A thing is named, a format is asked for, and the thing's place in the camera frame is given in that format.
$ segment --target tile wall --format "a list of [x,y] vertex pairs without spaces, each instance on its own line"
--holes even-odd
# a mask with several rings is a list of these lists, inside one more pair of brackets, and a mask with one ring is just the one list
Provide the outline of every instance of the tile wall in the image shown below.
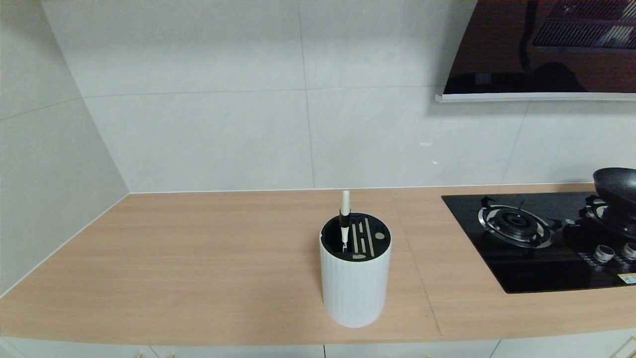
[[2,296],[128,190],[41,3],[0,6]]
[[47,0],[131,192],[589,182],[636,103],[439,104],[474,0]]

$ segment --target gas stove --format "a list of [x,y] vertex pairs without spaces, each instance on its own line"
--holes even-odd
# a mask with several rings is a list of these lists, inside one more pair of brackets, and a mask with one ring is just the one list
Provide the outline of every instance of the gas stove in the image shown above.
[[636,220],[594,192],[442,199],[507,293],[636,285]]

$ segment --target wooden countertop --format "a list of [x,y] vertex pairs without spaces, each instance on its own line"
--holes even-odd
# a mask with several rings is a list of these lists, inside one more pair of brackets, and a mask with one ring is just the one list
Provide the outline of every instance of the wooden countertop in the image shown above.
[[360,329],[322,305],[318,231],[337,190],[131,194],[0,300],[5,336],[154,345],[499,339],[636,327],[636,287],[506,294],[443,194],[590,184],[368,189],[391,228],[387,301]]

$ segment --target frying pan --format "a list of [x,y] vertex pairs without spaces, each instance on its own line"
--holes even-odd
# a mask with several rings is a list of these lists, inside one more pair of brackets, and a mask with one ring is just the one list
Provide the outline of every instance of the frying pan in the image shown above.
[[593,176],[598,196],[616,213],[636,220],[636,169],[602,168]]

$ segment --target cabinet drawer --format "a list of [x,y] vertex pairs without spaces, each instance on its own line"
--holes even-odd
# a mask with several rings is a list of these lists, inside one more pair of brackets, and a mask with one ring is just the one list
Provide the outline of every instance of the cabinet drawer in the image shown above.
[[492,358],[609,358],[636,330],[501,340]]
[[12,337],[5,339],[27,358],[157,358],[147,345],[104,345]]
[[172,347],[152,346],[159,358],[324,358],[322,345]]
[[326,358],[489,358],[499,340],[325,345]]

